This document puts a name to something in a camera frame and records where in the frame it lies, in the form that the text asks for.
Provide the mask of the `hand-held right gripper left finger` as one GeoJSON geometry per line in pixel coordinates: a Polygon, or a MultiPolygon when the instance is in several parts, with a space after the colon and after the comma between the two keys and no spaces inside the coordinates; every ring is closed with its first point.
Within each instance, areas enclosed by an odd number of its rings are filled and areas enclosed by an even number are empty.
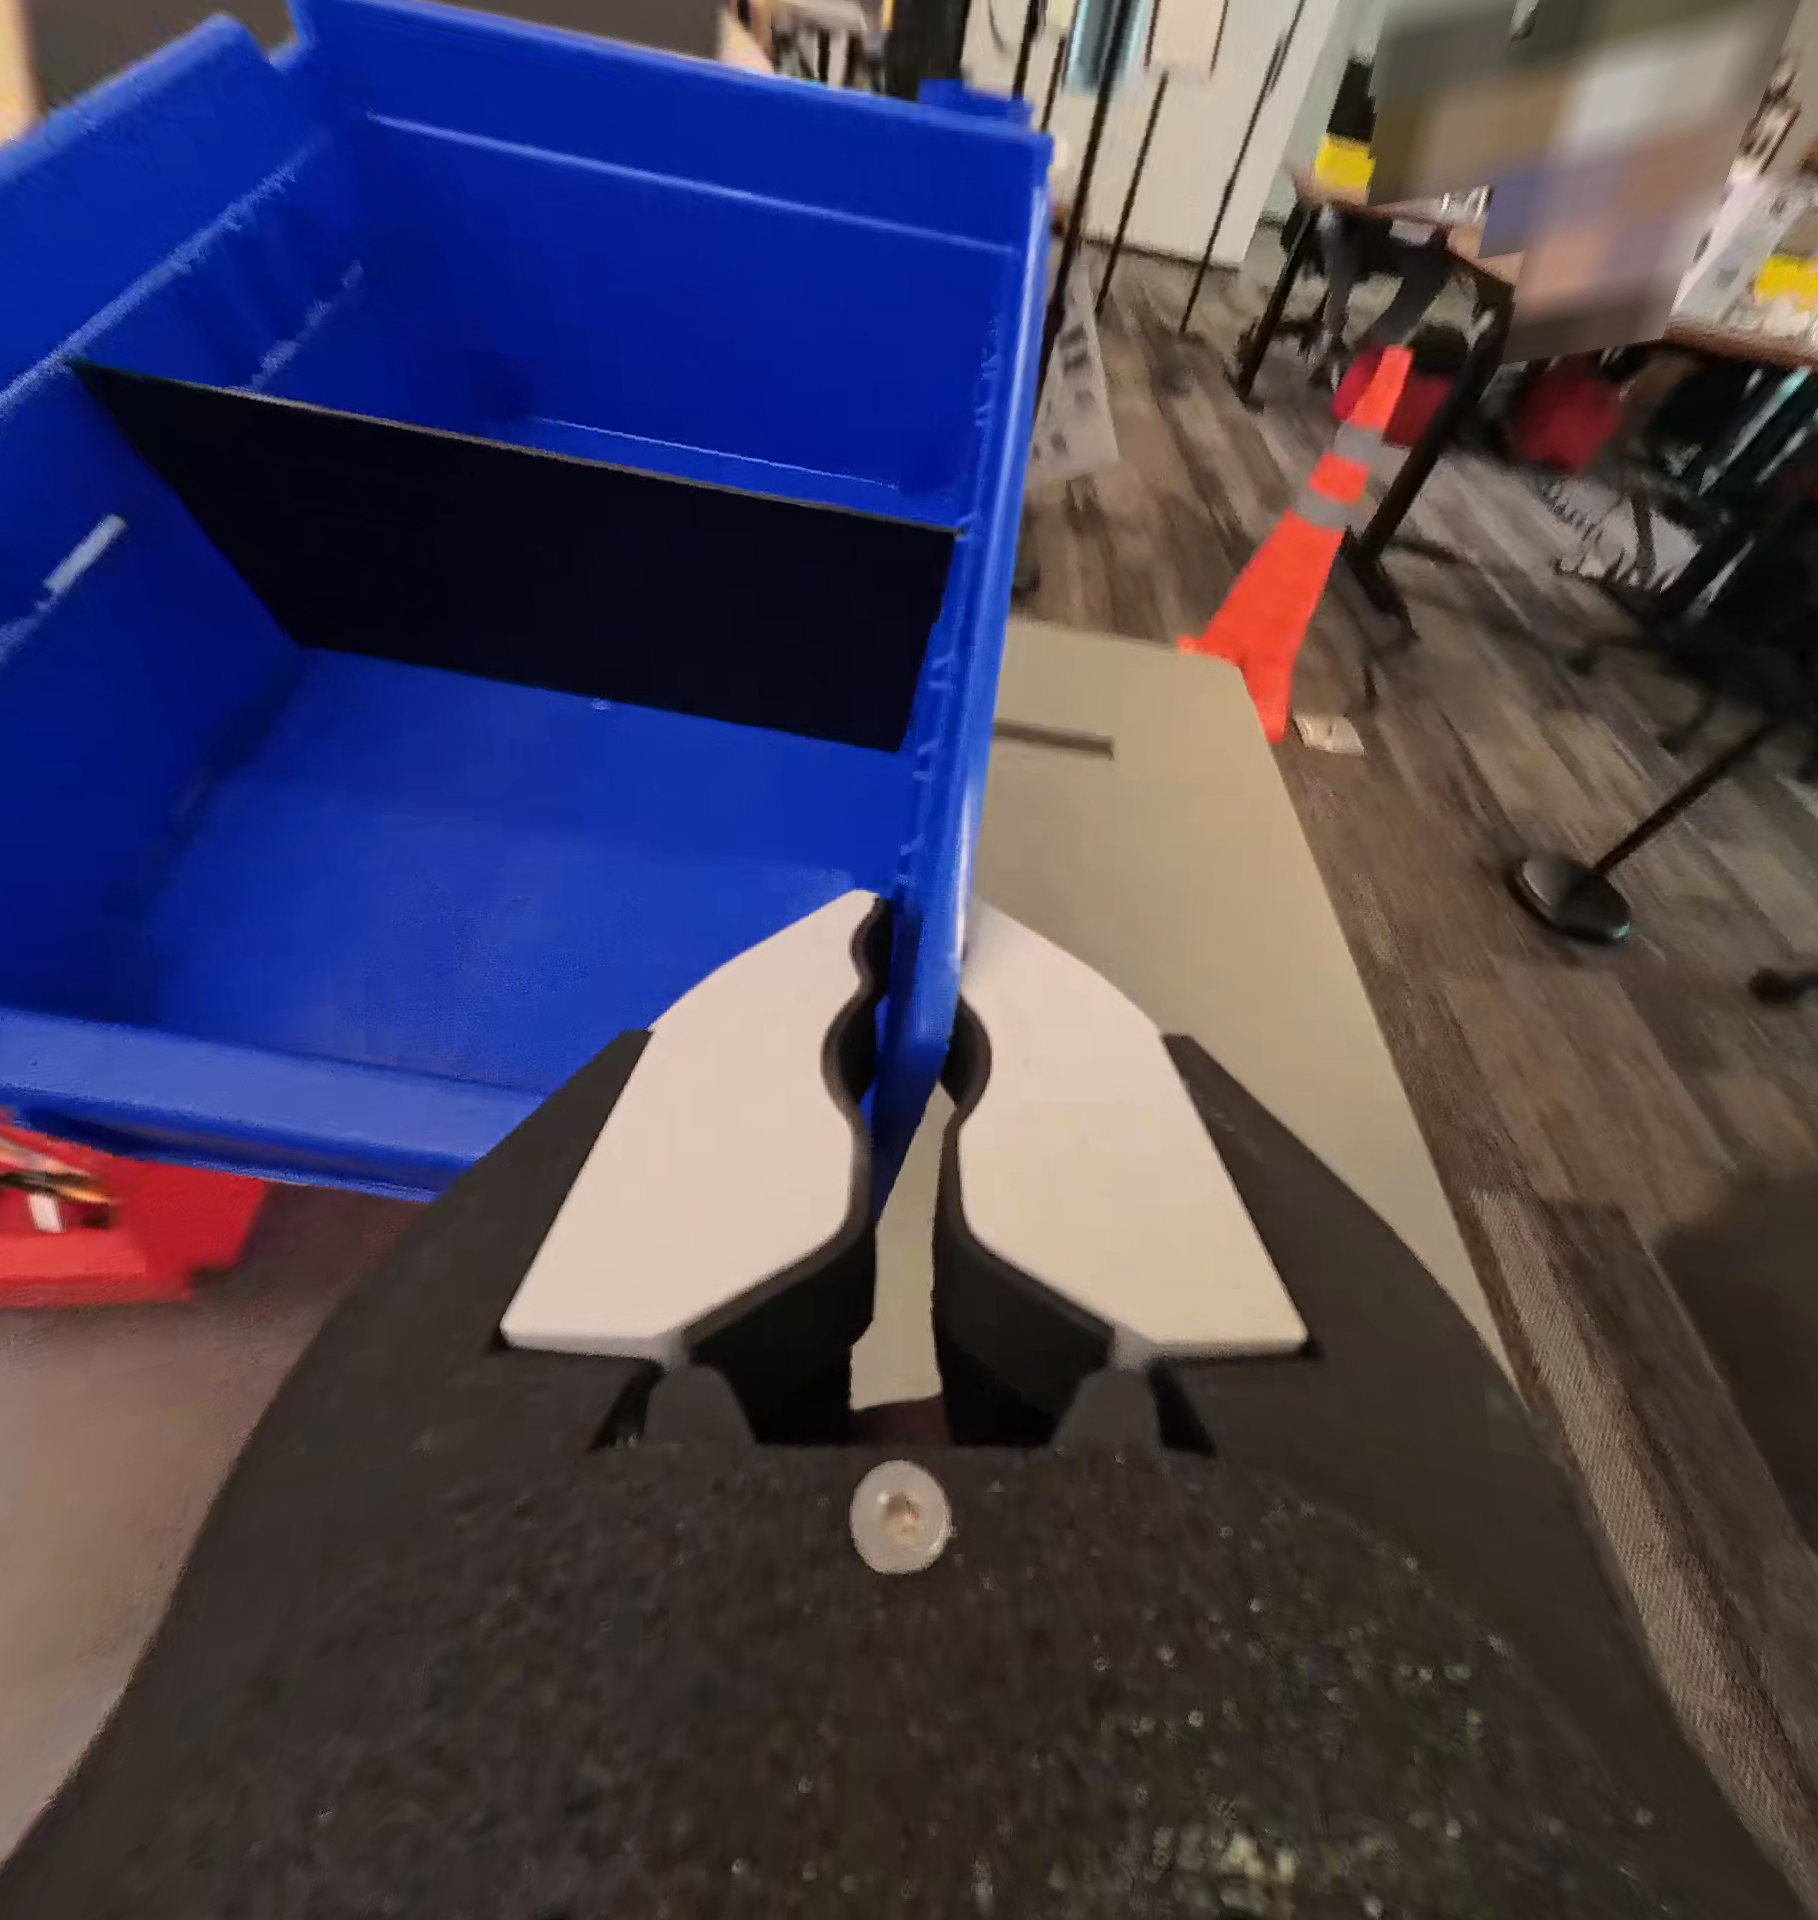
{"type": "Polygon", "coordinates": [[[521,1353],[682,1364],[871,1226],[890,910],[846,892],[646,1028],[500,1319],[521,1353]]]}

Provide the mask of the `orange striped cone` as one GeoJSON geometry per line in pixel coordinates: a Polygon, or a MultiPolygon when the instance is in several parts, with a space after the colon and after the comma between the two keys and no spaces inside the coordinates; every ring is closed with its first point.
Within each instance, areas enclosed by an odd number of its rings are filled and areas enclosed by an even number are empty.
{"type": "Polygon", "coordinates": [[[1412,365],[1403,345],[1376,355],[1370,383],[1335,424],[1332,443],[1315,458],[1291,504],[1242,568],[1202,634],[1174,644],[1179,656],[1236,671],[1272,748],[1286,738],[1297,658],[1334,559],[1355,529],[1355,511],[1412,365]]]}

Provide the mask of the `black bin divider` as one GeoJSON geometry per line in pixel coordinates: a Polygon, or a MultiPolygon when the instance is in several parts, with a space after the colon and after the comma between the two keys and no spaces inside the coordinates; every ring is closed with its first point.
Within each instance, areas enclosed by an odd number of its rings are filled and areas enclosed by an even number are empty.
{"type": "Polygon", "coordinates": [[[906,738],[949,529],[68,370],[297,645],[880,755],[906,738]]]}

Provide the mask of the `blue plastic bin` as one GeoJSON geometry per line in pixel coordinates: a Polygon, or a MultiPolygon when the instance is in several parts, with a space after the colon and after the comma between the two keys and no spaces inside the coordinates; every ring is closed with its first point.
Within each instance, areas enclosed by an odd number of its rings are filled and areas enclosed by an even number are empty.
{"type": "Polygon", "coordinates": [[[0,152],[0,1109],[435,1194],[846,892],[893,1166],[959,998],[1046,141],[496,13],[211,18],[0,152]],[[891,755],[314,652],[68,365],[949,529],[891,755]]]}

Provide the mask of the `black stanchion post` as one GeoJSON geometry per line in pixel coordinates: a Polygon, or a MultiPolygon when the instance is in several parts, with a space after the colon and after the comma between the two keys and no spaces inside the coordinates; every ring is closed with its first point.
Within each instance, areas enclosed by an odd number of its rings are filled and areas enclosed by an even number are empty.
{"type": "Polygon", "coordinates": [[[1617,871],[1730,782],[1785,730],[1787,722],[1780,719],[1765,719],[1746,730],[1599,854],[1589,858],[1554,851],[1522,854],[1506,871],[1508,894],[1555,939],[1594,948],[1618,948],[1636,933],[1636,913],[1617,886],[1617,871]]]}

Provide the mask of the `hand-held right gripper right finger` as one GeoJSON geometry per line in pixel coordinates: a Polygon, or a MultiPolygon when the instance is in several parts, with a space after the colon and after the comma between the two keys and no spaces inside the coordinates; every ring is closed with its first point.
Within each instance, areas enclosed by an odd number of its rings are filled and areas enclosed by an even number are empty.
{"type": "Polygon", "coordinates": [[[1010,1300],[1031,1332],[987,1364],[1144,1372],[1297,1358],[1301,1312],[1269,1258],[1162,1028],[1102,972],[989,902],[972,906],[945,1061],[950,1339],[1010,1300]]]}

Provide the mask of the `red plastic bin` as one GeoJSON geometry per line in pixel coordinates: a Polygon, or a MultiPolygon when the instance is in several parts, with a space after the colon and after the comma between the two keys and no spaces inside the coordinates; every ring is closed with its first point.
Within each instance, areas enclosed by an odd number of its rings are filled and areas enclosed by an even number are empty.
{"type": "Polygon", "coordinates": [[[219,1276],[242,1258],[269,1191],[260,1179],[49,1140],[2,1115],[0,1136],[77,1165],[118,1209],[114,1224],[101,1232],[45,1235],[0,1227],[0,1312],[180,1302],[198,1278],[219,1276]]]}

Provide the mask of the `red bag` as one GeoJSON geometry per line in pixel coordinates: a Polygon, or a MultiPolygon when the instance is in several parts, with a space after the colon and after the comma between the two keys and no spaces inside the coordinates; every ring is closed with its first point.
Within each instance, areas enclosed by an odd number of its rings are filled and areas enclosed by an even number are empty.
{"type": "Polygon", "coordinates": [[[1621,387],[1589,363],[1554,360],[1514,404],[1506,450],[1525,468],[1581,474],[1617,435],[1621,408],[1621,387]]]}

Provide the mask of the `printed paper sheet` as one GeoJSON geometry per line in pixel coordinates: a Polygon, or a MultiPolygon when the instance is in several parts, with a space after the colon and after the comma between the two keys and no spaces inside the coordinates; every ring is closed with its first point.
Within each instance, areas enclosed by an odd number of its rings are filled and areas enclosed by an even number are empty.
{"type": "Polygon", "coordinates": [[[1026,486],[1040,493],[1084,479],[1119,458],[1108,374],[1086,270],[1066,289],[1063,325],[1040,382],[1026,486]]]}

